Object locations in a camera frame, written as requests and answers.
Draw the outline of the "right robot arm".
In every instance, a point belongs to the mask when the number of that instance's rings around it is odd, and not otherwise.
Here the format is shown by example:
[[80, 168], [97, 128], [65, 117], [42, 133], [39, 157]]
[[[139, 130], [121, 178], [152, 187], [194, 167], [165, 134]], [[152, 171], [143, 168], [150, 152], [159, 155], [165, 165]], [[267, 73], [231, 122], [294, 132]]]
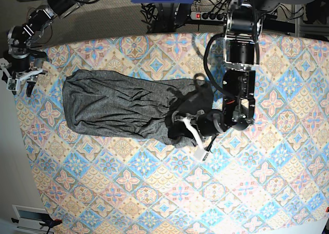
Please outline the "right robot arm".
[[[31, 2], [39, 0], [16, 0]], [[38, 51], [34, 44], [43, 36], [47, 27], [55, 18], [64, 18], [84, 5], [97, 3], [99, 0], [45, 0], [45, 4], [35, 8], [27, 21], [13, 26], [7, 35], [8, 50], [1, 58], [2, 80], [7, 90], [14, 95], [21, 91], [22, 83], [27, 82], [26, 95], [31, 96], [39, 75], [45, 75], [43, 63], [48, 61], [47, 54]]]

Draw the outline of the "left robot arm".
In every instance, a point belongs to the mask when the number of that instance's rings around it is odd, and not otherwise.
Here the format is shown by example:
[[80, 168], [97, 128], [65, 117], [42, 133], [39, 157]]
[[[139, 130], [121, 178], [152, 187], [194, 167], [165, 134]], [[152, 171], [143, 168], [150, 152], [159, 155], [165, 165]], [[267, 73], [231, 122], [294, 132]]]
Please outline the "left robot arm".
[[282, 37], [278, 48], [260, 55], [263, 16], [279, 4], [304, 5], [308, 19], [320, 11], [321, 0], [232, 0], [224, 19], [224, 33], [214, 35], [203, 57], [208, 82], [193, 80], [197, 95], [175, 109], [169, 120], [170, 145], [199, 147], [207, 160], [206, 138], [230, 129], [255, 133], [256, 77], [271, 77], [270, 89], [260, 97], [260, 108], [273, 124], [255, 135], [261, 151], [276, 163], [290, 159], [286, 146], [309, 164], [327, 148], [328, 123], [320, 101], [328, 88], [328, 44], [313, 39]]

